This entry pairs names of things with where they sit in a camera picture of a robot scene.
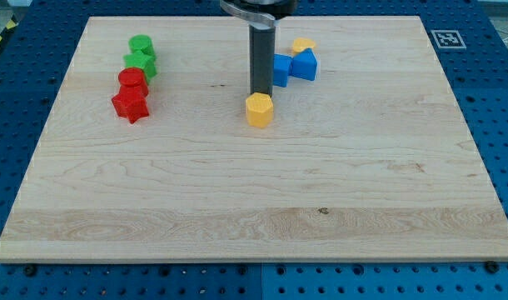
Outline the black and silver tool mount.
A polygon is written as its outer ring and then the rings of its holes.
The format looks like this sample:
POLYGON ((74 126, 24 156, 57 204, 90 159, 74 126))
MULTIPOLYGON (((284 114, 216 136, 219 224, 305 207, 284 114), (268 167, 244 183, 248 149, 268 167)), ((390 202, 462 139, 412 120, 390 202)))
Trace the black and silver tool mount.
POLYGON ((220 0, 225 13, 239 18, 258 29, 275 27, 297 9, 297 0, 220 0))

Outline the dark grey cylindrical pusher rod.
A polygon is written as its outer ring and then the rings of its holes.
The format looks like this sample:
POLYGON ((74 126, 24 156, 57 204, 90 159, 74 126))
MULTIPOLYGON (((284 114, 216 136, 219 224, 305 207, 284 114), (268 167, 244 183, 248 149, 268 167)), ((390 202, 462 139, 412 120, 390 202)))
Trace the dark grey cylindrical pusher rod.
POLYGON ((251 93, 272 96, 276 29, 249 26, 249 71, 251 93))

